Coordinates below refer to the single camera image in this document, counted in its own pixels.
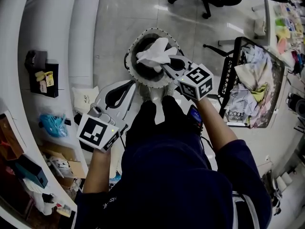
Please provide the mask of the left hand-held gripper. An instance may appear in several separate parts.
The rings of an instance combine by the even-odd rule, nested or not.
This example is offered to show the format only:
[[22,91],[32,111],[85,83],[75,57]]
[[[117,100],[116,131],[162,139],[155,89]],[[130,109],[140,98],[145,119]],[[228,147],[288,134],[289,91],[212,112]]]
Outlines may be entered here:
[[[134,80],[112,83],[99,92],[96,104],[83,114],[77,130],[77,138],[89,147],[108,152],[114,142],[122,136],[128,125],[123,121],[132,104],[136,90]],[[102,108],[117,108],[116,118]]]

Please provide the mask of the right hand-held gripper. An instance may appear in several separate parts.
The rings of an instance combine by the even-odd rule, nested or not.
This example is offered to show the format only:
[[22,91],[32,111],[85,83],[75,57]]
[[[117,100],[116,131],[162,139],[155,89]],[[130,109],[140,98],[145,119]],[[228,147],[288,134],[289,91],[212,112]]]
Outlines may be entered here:
[[[161,68],[171,78],[177,78],[180,92],[185,97],[200,101],[213,89],[214,75],[203,65],[192,63],[182,55],[169,55],[170,64],[161,64]],[[179,72],[171,66],[189,66],[179,76]]]

